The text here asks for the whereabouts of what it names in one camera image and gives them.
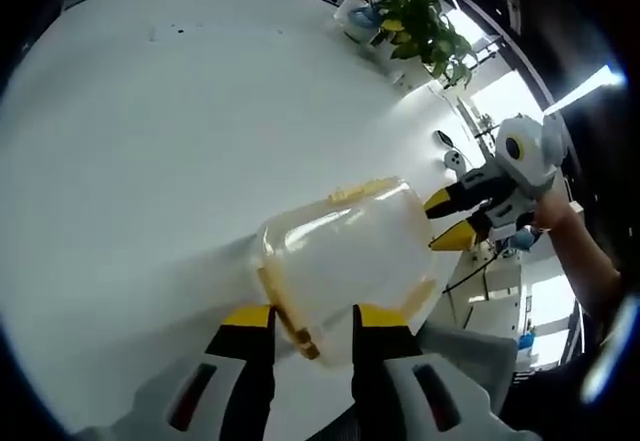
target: white round table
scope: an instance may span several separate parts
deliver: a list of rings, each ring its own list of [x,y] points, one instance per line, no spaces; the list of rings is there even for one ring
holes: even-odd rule
[[[266,219],[390,175],[427,197],[454,179],[435,129],[481,159],[446,101],[403,98],[332,14],[318,0],[89,0],[16,71],[0,112],[2,316],[69,430],[113,422],[262,298],[246,256]],[[457,259],[439,258],[440,286]],[[276,377],[265,439],[305,439],[352,403],[349,370],[293,354]]]

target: green leaves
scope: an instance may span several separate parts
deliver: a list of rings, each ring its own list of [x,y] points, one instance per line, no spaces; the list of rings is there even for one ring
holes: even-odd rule
[[[402,27],[392,36],[397,45],[392,58],[420,57],[434,78],[444,76],[452,85],[460,81],[469,84],[473,73],[463,60],[476,58],[476,54],[442,14],[440,0],[381,0],[376,7],[385,21],[398,21]]]

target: bright window light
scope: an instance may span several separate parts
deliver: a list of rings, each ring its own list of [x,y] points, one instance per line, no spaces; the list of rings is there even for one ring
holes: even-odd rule
[[[533,346],[531,347],[531,357],[538,355],[538,360],[535,364],[532,364],[531,367],[535,368],[560,361],[568,337],[569,330],[563,329],[557,333],[534,338]]]
[[[586,96],[591,91],[598,89],[601,86],[614,86],[622,84],[624,82],[624,75],[614,73],[613,71],[611,71],[611,68],[609,66],[605,65],[560,101],[545,109],[544,115],[547,116],[561,110],[562,108],[566,108],[570,104],[575,103],[580,98]]]
[[[566,276],[531,286],[531,320],[534,326],[567,318],[573,312],[575,295]]]
[[[472,46],[484,37],[484,31],[460,9],[453,9],[447,13],[447,18],[456,32],[462,35]]]
[[[480,113],[500,124],[517,114],[542,122],[542,110],[517,71],[511,71],[471,96]]]

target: potted plant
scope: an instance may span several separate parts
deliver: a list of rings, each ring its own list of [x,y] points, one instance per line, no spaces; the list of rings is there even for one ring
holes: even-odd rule
[[[446,84],[464,81],[473,73],[464,59],[477,56],[469,42],[456,33],[442,14],[439,0],[380,0],[376,3],[383,23],[373,44],[388,41],[393,46],[391,59],[419,58],[434,79],[446,78]]]

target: black cable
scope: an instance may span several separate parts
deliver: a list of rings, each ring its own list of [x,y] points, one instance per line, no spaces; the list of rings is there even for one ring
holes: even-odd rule
[[[482,271],[483,269],[485,269],[487,266],[489,266],[491,263],[493,263],[496,259],[498,259],[498,256],[500,255],[501,251],[496,251],[496,254],[493,255],[493,257],[487,261],[486,263],[484,263],[482,266],[480,266],[478,269],[476,269],[475,271],[473,271],[471,274],[465,276],[464,278],[462,278],[460,281],[458,281],[457,283],[455,283],[453,286],[448,286],[447,289],[445,289],[442,294],[448,293],[450,291],[453,291],[454,289],[456,289],[458,286],[460,286],[461,284],[464,284],[466,281],[469,281],[471,278],[473,278],[476,274],[478,274],[480,271]]]

